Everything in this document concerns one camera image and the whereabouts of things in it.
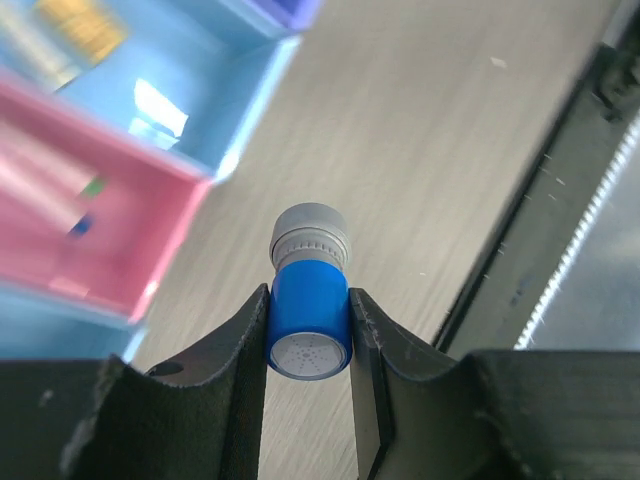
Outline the blue grey glue stick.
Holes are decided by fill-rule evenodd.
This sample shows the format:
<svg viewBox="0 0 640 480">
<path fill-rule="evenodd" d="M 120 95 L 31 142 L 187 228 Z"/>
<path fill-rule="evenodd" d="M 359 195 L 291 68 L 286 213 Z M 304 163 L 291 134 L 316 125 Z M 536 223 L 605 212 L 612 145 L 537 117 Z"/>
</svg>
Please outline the blue grey glue stick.
<svg viewBox="0 0 640 480">
<path fill-rule="evenodd" d="M 351 245 L 342 215 L 301 203 L 276 220 L 270 244 L 275 277 L 266 357 L 279 374 L 317 381 L 340 373 L 352 355 L 345 269 Z"/>
</svg>

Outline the light blue drawer bin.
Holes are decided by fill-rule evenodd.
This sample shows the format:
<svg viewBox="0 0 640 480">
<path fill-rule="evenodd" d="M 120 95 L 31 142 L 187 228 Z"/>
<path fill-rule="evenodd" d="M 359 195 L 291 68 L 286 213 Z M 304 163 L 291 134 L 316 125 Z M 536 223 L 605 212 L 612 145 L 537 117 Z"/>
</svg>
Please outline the light blue drawer bin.
<svg viewBox="0 0 640 480">
<path fill-rule="evenodd" d="M 119 314 L 22 288 L 1 287 L 3 359 L 132 361 L 146 327 Z"/>
</svg>

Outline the beige long eraser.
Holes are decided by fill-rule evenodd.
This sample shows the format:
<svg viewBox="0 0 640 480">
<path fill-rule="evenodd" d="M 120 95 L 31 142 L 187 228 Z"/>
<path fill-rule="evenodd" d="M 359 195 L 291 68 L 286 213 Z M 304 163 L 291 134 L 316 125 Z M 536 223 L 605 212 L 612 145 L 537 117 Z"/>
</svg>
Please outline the beige long eraser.
<svg viewBox="0 0 640 480">
<path fill-rule="evenodd" d="M 6 1 L 1 2 L 1 42 L 48 91 L 64 88 L 81 73 L 63 50 Z"/>
</svg>

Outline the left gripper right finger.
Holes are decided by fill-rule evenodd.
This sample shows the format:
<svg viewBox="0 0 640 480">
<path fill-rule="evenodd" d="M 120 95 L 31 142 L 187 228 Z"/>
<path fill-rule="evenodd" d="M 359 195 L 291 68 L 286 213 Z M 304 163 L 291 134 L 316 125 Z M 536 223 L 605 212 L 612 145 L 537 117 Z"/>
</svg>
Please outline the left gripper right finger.
<svg viewBox="0 0 640 480">
<path fill-rule="evenodd" d="M 491 416 L 479 365 L 456 361 L 349 292 L 361 479 L 521 479 Z"/>
</svg>

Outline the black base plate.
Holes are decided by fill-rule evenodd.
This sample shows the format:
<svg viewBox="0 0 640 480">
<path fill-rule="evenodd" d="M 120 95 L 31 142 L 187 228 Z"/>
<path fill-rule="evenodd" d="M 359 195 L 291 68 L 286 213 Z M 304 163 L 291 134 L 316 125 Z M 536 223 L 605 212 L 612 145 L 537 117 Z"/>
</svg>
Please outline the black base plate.
<svg viewBox="0 0 640 480">
<path fill-rule="evenodd" d="M 600 47 L 436 345 L 638 352 L 637 48 Z"/>
</svg>

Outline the blue white marker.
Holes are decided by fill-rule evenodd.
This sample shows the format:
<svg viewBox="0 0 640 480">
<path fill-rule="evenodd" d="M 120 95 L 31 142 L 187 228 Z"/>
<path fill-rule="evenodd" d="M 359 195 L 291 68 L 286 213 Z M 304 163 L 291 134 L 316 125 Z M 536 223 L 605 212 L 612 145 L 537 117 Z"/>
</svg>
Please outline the blue white marker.
<svg viewBox="0 0 640 480">
<path fill-rule="evenodd" d="M 91 215 L 82 216 L 67 232 L 69 237 L 82 237 L 86 235 L 93 226 L 93 218 Z"/>
</svg>

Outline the small tan eraser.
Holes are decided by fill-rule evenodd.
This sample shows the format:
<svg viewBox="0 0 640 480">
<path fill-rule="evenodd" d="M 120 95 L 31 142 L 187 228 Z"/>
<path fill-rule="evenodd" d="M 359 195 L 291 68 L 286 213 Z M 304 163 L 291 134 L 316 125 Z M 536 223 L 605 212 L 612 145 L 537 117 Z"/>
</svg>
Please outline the small tan eraser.
<svg viewBox="0 0 640 480">
<path fill-rule="evenodd" d="M 53 30 L 96 66 L 127 38 L 127 31 L 100 1 L 39 0 L 35 12 Z"/>
</svg>

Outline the pink drawer bin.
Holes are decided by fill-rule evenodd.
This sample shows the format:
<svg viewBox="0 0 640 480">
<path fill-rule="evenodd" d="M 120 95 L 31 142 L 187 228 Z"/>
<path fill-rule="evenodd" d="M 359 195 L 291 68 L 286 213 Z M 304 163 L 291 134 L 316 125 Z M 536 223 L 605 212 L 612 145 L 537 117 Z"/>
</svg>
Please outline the pink drawer bin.
<svg viewBox="0 0 640 480">
<path fill-rule="evenodd" d="M 1 73 L 1 117 L 80 161 L 106 185 L 75 197 L 91 220 L 77 238 L 1 197 L 1 278 L 139 321 L 211 186 L 198 168 L 103 127 Z"/>
</svg>

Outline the purple drawer bin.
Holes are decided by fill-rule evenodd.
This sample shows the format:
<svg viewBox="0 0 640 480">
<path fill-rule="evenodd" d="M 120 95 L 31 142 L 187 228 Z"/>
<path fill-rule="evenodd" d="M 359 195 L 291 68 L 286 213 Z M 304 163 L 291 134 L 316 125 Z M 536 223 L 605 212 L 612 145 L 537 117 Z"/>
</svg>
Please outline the purple drawer bin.
<svg viewBox="0 0 640 480">
<path fill-rule="evenodd" d="M 279 26 L 293 31 L 308 30 L 323 0 L 247 0 L 251 8 Z"/>
</svg>

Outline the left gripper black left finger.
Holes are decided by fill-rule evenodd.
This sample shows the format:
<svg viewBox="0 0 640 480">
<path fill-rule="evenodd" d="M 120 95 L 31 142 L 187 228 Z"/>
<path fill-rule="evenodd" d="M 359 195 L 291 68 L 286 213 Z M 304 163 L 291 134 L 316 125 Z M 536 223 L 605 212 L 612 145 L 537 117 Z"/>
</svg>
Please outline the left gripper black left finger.
<svg viewBox="0 0 640 480">
<path fill-rule="evenodd" d="M 101 363 L 93 405 L 65 445 L 66 479 L 254 479 L 266 389 L 269 290 L 143 374 Z"/>
</svg>

